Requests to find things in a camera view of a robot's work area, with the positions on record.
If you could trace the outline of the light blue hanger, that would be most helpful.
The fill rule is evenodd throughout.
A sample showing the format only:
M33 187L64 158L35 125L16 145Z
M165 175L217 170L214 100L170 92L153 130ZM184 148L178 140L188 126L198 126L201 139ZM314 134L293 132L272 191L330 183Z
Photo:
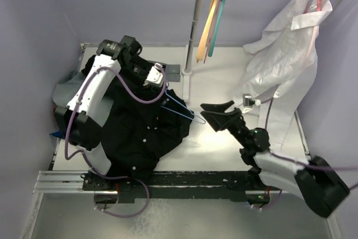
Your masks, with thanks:
M190 110L185 102L178 98L173 90L166 89L164 92L164 100L161 103L161 108L170 111L180 117L188 119L189 121L196 122L198 124L206 124L206 120Z

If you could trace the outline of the black button shirt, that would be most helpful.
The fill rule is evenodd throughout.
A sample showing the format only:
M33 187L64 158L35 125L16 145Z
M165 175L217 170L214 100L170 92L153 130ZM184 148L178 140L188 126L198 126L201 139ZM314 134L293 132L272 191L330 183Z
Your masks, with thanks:
M191 121L161 108L164 97L152 104L134 100L118 78L110 83L105 97L113 102L101 128L101 145L110 161L107 177L128 176L146 180L159 160L189 135Z

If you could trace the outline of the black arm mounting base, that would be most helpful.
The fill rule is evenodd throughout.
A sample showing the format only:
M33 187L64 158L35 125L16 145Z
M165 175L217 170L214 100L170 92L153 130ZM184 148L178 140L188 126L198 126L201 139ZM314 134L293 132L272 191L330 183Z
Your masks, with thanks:
M132 179L106 180L92 172L81 174L82 189L95 193L103 203L133 203L146 199L207 199L248 202L263 206L270 202L270 188L253 171L160 171L144 185Z

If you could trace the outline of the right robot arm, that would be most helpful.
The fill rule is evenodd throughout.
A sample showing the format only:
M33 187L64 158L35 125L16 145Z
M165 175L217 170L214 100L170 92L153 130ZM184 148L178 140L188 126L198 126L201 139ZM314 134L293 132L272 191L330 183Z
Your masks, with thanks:
M272 186L287 191L304 200L316 215L328 218L351 192L336 170L320 156L305 160L274 153L268 131L249 129L239 108L228 110L233 104L201 104L201 115L214 131L228 131L242 146L243 162L255 170L249 184L254 189Z

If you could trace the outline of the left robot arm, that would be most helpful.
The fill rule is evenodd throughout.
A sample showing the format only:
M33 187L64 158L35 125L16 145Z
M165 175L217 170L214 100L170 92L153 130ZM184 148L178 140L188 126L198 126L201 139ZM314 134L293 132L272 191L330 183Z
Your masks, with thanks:
M166 89L163 65L149 62L139 55L142 46L136 38L124 36L120 42L105 39L99 43L87 74L76 92L63 92L66 103L56 101L54 116L64 134L64 158L81 155L89 170L97 174L95 182L103 190L112 188L115 176L110 173L114 162L104 147L104 125L114 103L105 96L110 84L118 81L135 104L155 104Z

